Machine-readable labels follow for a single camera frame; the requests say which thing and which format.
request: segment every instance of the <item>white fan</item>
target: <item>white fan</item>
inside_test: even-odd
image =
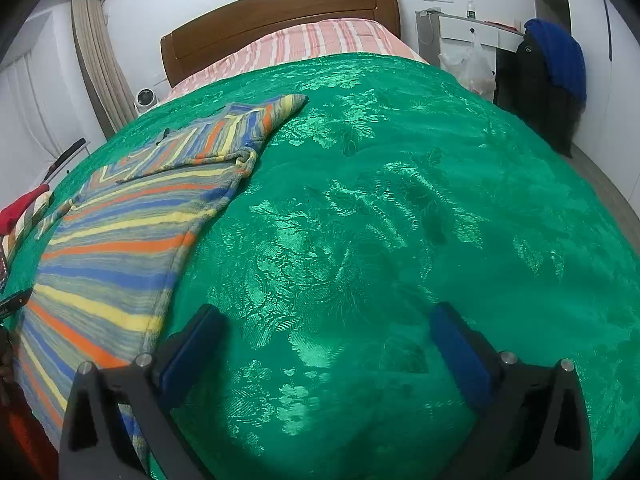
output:
[[[143,88],[136,94],[136,110],[139,114],[143,114],[158,102],[158,97],[151,88]]]

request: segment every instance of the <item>blue towel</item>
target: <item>blue towel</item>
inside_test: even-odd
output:
[[[587,78],[580,44],[555,23],[535,18],[524,26],[542,49],[551,82],[585,103]]]

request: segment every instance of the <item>floor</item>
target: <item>floor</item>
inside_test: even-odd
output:
[[[573,145],[571,153],[574,158],[568,158],[566,161],[576,173],[593,186],[602,204],[618,222],[622,234],[640,255],[640,219],[631,209],[629,202],[580,148]]]

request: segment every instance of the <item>green satin bedspread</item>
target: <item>green satin bedspread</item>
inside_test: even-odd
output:
[[[428,335],[446,300],[497,349],[575,362],[603,479],[640,430],[638,259],[587,183],[447,73],[344,54],[212,84],[130,124],[56,203],[165,127],[288,92],[309,101],[203,231],[165,323],[203,303],[230,320],[173,412],[212,473],[433,478],[474,423]],[[6,294],[44,243],[29,238]]]

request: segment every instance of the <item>pink striped sheet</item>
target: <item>pink striped sheet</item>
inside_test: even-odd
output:
[[[259,68],[313,57],[371,52],[426,63],[377,22],[360,18],[303,23],[268,34],[178,83],[163,102]]]

